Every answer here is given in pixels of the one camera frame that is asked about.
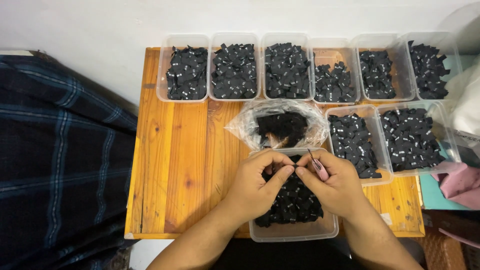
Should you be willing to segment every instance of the blue plaid cloth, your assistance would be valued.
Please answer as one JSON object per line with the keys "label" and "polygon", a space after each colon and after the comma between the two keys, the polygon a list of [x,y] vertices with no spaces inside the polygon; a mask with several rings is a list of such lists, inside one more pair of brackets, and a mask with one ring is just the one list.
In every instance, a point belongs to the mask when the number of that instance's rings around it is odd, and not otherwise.
{"label": "blue plaid cloth", "polygon": [[125,246],[136,125],[57,63],[0,56],[0,270],[102,269]]}

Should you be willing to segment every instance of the clear plastic container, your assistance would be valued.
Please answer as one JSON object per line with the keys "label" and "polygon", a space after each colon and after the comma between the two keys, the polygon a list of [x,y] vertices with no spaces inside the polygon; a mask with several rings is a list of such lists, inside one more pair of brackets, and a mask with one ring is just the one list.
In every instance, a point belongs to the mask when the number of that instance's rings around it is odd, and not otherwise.
{"label": "clear plastic container", "polygon": [[[350,71],[350,86],[355,88],[356,101],[360,100],[361,90],[358,82],[359,70],[357,66],[355,49],[349,46],[348,40],[341,37],[314,37],[309,41],[309,47],[315,54],[313,68],[319,65],[330,65],[330,71],[336,63],[343,61]],[[315,85],[315,76],[311,77]],[[316,89],[313,89],[313,101],[317,104],[353,105],[354,102],[318,102],[315,100]]]}
{"label": "clear plastic container", "polygon": [[310,90],[310,92],[309,92],[310,96],[308,98],[299,98],[299,99],[295,99],[295,100],[309,101],[309,100],[313,99],[313,94],[315,92],[315,81],[312,80],[312,72],[313,72],[313,69],[315,67],[313,66],[312,48],[309,47],[309,44],[308,44],[309,40],[310,40],[310,37],[307,34],[304,34],[304,33],[267,33],[263,36],[262,43],[261,43],[262,48],[261,48],[261,52],[260,52],[260,57],[262,58],[262,65],[261,65],[262,66],[262,86],[263,86],[263,91],[264,91],[264,97],[266,99],[272,99],[272,98],[269,98],[266,94],[265,49],[268,46],[271,46],[271,45],[276,44],[276,43],[287,43],[287,42],[291,42],[292,45],[301,46],[302,49],[307,52],[306,53],[307,58],[311,62],[310,67],[307,70],[308,76],[309,76],[309,79],[310,79],[310,89],[309,89]]}
{"label": "clear plastic container", "polygon": [[[434,114],[439,115],[442,119],[442,122],[447,123],[446,113],[443,105],[440,102],[429,101],[429,100],[417,100],[411,102],[403,103],[393,103],[393,104],[384,104],[377,106],[378,113],[382,115],[388,110],[399,110],[399,109],[426,109],[427,116],[432,116]],[[433,127],[431,129],[437,141],[443,149],[440,154],[446,158],[445,161],[449,161],[448,166],[442,164],[441,168],[435,166],[433,168],[427,167],[422,169],[414,170],[404,170],[401,172],[394,172],[395,177],[405,177],[405,176],[416,176],[423,174],[432,174],[432,173],[449,173],[455,170],[458,170],[461,165],[460,154],[458,153],[458,148],[456,146],[453,133],[451,130],[447,129],[445,126],[438,122],[433,122]]]}
{"label": "clear plastic container", "polygon": [[[410,63],[408,62],[408,47],[398,38],[397,34],[362,34],[356,36],[352,42],[357,57],[355,58],[358,71],[359,83],[363,96],[370,101],[409,101],[415,97],[415,91],[412,88],[411,76],[408,70]],[[395,89],[396,96],[392,99],[372,99],[365,93],[363,86],[363,77],[360,68],[360,52],[366,50],[386,50],[388,58],[393,62],[392,70],[392,86]]]}
{"label": "clear plastic container", "polygon": [[[308,153],[307,148],[282,148],[275,151],[287,156],[304,155]],[[294,242],[333,238],[338,234],[338,217],[324,209],[324,217],[318,218],[315,222],[277,224],[270,227],[259,227],[255,221],[249,222],[250,237],[255,242]]]}
{"label": "clear plastic container", "polygon": [[450,69],[450,74],[440,77],[443,81],[449,81],[450,78],[462,73],[462,65],[460,63],[460,56],[458,55],[458,48],[456,46],[454,36],[449,32],[411,32],[405,34],[401,38],[404,42],[404,47],[407,50],[408,57],[408,71],[410,73],[411,88],[415,90],[415,93],[419,100],[424,100],[420,97],[419,88],[415,79],[415,72],[413,71],[412,58],[408,50],[408,42],[413,40],[412,46],[425,44],[437,47],[440,50],[438,56],[446,55],[449,61],[444,61],[446,69]]}
{"label": "clear plastic container", "polygon": [[[331,108],[325,112],[325,116],[327,118],[329,115],[343,117],[345,115],[352,115],[354,113],[364,118],[368,130],[372,134],[370,142],[372,143],[372,150],[375,153],[375,157],[378,160],[378,169],[376,172],[382,174],[381,178],[360,179],[362,186],[391,183],[393,181],[392,163],[386,148],[385,135],[377,108],[371,104]],[[330,132],[328,133],[328,144],[330,145],[330,152],[335,154]]]}
{"label": "clear plastic container", "polygon": [[[257,94],[253,98],[240,98],[240,99],[224,99],[216,98],[213,95],[213,84],[212,84],[212,72],[215,71],[215,65],[213,64],[213,59],[215,58],[215,52],[220,48],[220,45],[225,43],[225,45],[230,46],[231,44],[254,44],[253,48],[255,50],[255,62],[257,65]],[[260,41],[258,37],[253,33],[235,33],[235,32],[224,32],[216,33],[213,35],[210,40],[210,46],[208,48],[208,62],[210,63],[210,69],[208,70],[208,85],[210,89],[208,90],[208,96],[217,101],[249,101],[257,98],[262,91],[262,71],[261,71],[261,60],[260,60]]]}
{"label": "clear plastic container", "polygon": [[168,94],[168,86],[167,86],[167,70],[171,67],[170,60],[172,59],[172,46],[176,48],[183,49],[186,48],[187,45],[199,48],[204,47],[208,49],[210,44],[210,39],[205,35],[169,35],[162,41],[162,49],[160,50],[160,60],[158,61],[158,75],[156,80],[156,96],[165,102],[178,102],[178,103],[201,103],[204,102],[208,97],[208,91],[210,89],[210,85],[208,84],[208,78],[210,74],[208,71],[210,70],[210,62],[207,62],[207,92],[205,97],[199,100],[171,100],[167,97]]}

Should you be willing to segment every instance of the teal surface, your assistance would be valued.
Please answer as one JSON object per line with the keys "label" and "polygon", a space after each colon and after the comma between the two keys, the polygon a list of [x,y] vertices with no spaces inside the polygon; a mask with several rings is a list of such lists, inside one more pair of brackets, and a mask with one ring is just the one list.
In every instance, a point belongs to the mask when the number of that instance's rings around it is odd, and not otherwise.
{"label": "teal surface", "polygon": [[420,186],[425,209],[471,210],[466,206],[445,199],[437,180],[429,174],[420,176]]}

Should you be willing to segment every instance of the plastic bag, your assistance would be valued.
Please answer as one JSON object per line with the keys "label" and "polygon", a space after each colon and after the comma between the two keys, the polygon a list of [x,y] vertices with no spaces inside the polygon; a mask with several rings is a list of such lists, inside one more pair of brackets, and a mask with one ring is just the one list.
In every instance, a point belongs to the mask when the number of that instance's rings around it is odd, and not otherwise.
{"label": "plastic bag", "polygon": [[[285,112],[297,112],[307,118],[305,137],[295,147],[319,147],[328,136],[330,126],[322,111],[316,106],[294,99],[256,99],[246,102],[243,108],[226,126],[225,129],[232,132],[242,140],[251,150],[262,150],[262,138],[258,134],[258,117],[282,114]],[[273,143],[270,147],[281,148],[282,143]]]}

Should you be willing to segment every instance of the wooden tabletop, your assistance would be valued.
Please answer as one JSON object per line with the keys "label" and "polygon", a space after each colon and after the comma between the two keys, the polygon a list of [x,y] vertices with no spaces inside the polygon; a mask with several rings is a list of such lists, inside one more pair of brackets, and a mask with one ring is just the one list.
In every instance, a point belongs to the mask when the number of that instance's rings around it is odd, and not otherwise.
{"label": "wooden tabletop", "polygon": [[[225,198],[238,163],[250,153],[223,128],[242,102],[157,98],[159,55],[160,48],[145,51],[126,239],[173,239],[186,231]],[[379,213],[390,215],[397,237],[425,235],[415,177],[363,191]],[[235,237],[250,237],[247,223]]]}

